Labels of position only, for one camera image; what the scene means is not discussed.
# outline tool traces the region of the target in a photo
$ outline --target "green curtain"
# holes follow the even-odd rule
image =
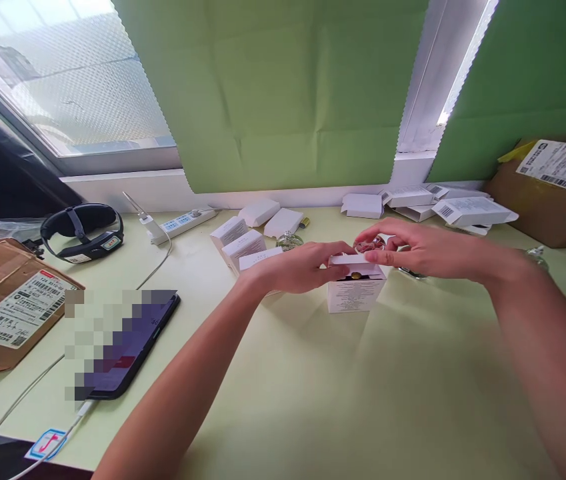
[[[114,0],[197,193],[387,182],[427,0]]]
[[[491,178],[537,137],[566,137],[566,0],[501,0],[428,180]]]

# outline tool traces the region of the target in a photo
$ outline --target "desk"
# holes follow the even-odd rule
[[[311,218],[300,231],[305,241],[351,243],[374,223],[337,208],[304,213]],[[222,212],[175,238],[170,258],[145,288],[178,289],[181,305],[128,392],[100,402],[54,462],[95,469],[131,410],[232,286],[235,278],[208,238],[232,215]],[[511,247],[537,245],[507,225],[494,227],[489,237]],[[50,263],[88,289],[134,289],[165,248],[150,245],[145,229],[126,215],[125,244],[112,256],[85,265]],[[566,294],[566,250],[548,251],[546,258]],[[263,301],[182,478],[553,477],[482,287],[386,272],[370,313],[328,314],[326,287]],[[73,320],[60,320],[14,370],[0,373],[0,416],[73,335]],[[63,361],[0,434],[34,441],[48,428],[66,428],[75,414],[74,402],[66,400],[72,384],[70,362]]]

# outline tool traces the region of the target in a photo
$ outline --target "white power strip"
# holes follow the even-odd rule
[[[180,235],[187,230],[194,228],[196,225],[200,225],[202,222],[206,222],[214,218],[217,215],[216,210],[210,207],[204,207],[201,209],[194,209],[189,213],[181,215],[180,217],[174,218],[161,225],[161,228],[165,230],[169,238],[174,238],[176,235]],[[152,237],[149,232],[147,234],[150,236],[151,242],[154,245],[160,245],[167,241],[166,237]]]

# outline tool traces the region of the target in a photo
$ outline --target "product box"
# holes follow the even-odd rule
[[[348,266],[349,275],[327,284],[328,312],[370,311],[387,281],[381,268],[365,260],[364,255],[337,255],[329,259],[329,264]]]
[[[223,255],[229,261],[229,267],[236,275],[241,272],[240,258],[252,253],[267,250],[265,238],[256,230],[250,230],[242,237],[222,248]]]
[[[383,205],[389,208],[416,207],[435,202],[434,194],[421,185],[386,188],[380,192],[380,196]]]
[[[78,289],[16,240],[0,240],[0,371],[14,368],[63,316],[65,290]]]
[[[223,260],[229,266],[229,260],[223,254],[223,247],[229,245],[234,240],[239,239],[249,231],[245,220],[240,217],[232,217],[224,224],[209,234],[212,243],[218,249]]]
[[[484,197],[440,200],[432,210],[454,227],[494,225],[518,218],[518,214]]]
[[[260,227],[280,209],[280,203],[270,199],[260,199],[240,210],[238,216],[245,220],[248,227],[254,228]]]
[[[499,161],[485,191],[520,214],[512,227],[550,248],[566,248],[566,143],[533,141]]]
[[[398,207],[396,213],[400,213],[402,216],[407,217],[414,222],[422,222],[428,218],[436,215],[436,212],[432,210],[434,205],[418,205],[416,207]]]
[[[444,187],[432,183],[427,187],[427,190],[434,194],[434,200],[444,200],[452,198],[468,198],[468,197],[485,197],[490,198],[488,193],[481,192],[480,190],[459,189],[452,187]]]
[[[348,217],[379,219],[383,214],[383,202],[380,195],[348,193],[343,197],[342,212]]]
[[[265,226],[265,236],[280,238],[286,231],[295,233],[303,219],[303,214],[289,209],[280,209],[267,222]]]
[[[283,252],[282,247],[276,247],[269,250],[265,250],[264,252],[252,253],[251,255],[241,257],[239,261],[241,266],[241,272],[244,272],[245,270],[252,268],[254,265],[256,265],[258,262],[262,260],[268,259],[270,257],[274,257],[276,255],[280,255],[282,252]],[[270,295],[275,295],[276,293],[280,293],[280,292],[281,292],[280,290],[272,290],[271,292],[266,294],[266,297]]]

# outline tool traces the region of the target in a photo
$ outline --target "white cable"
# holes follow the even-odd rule
[[[154,275],[154,273],[156,273],[158,271],[158,269],[160,267],[163,266],[163,264],[165,263],[165,261],[167,260],[169,254],[171,253],[171,249],[172,249],[172,242],[171,242],[171,238],[169,238],[169,235],[167,236],[167,239],[169,240],[169,248],[167,249],[167,252],[165,254],[165,256],[163,257],[163,259],[161,260],[161,262],[156,266],[156,268],[154,268],[154,270],[151,271],[151,273],[146,276],[145,280],[143,280],[141,282],[140,285],[138,285],[138,287],[136,287],[136,290],[140,290],[141,287],[147,283],[147,281],[152,278],[152,276]],[[52,370],[52,368],[54,368],[56,366],[56,364],[58,362],[60,362],[60,360],[62,360],[63,358],[65,358],[65,354],[62,354],[60,357],[58,357],[56,360],[54,360],[54,362],[48,366],[38,377],[36,377],[34,379],[34,381],[32,381],[25,390],[23,390],[23,392],[18,396],[18,398],[16,398],[16,400],[14,401],[14,403],[11,404],[10,408],[8,408],[8,410],[5,412],[5,414],[2,416],[2,418],[0,419],[0,426],[3,424],[3,422],[7,419],[7,417],[11,414],[11,412],[18,406],[18,404],[27,396],[27,394],[32,390],[32,388],[34,388],[36,386],[36,384],[38,384],[38,382],[40,382],[40,380],[42,380],[42,378],[48,374],[48,372],[50,370]],[[15,477],[12,477],[8,480],[18,480],[20,478],[23,478],[24,475],[28,474],[29,472],[31,472],[32,470],[34,470],[34,468],[38,467],[38,465],[40,465],[42,462],[44,462],[45,460],[47,460],[56,450],[58,450],[58,448],[63,444],[65,439],[68,439],[71,435],[71,432],[74,430],[74,428],[76,427],[76,425],[79,424],[79,422],[81,421],[81,419],[87,414],[87,412],[89,412],[91,410],[91,408],[94,406],[95,401],[94,400],[85,400],[81,406],[81,408],[78,410],[78,413],[76,414],[76,418],[74,419],[74,422],[71,424],[71,426],[69,427],[69,430],[67,430],[66,434],[64,434],[60,441],[58,442],[58,444],[56,444],[56,446],[54,446],[54,448],[52,448],[52,450],[50,450],[49,452],[47,452],[45,454],[45,456],[43,458],[41,458],[40,460],[37,460],[36,463],[30,465],[28,468],[26,468],[25,470],[23,470],[22,472],[20,472],[18,475],[16,475]]]

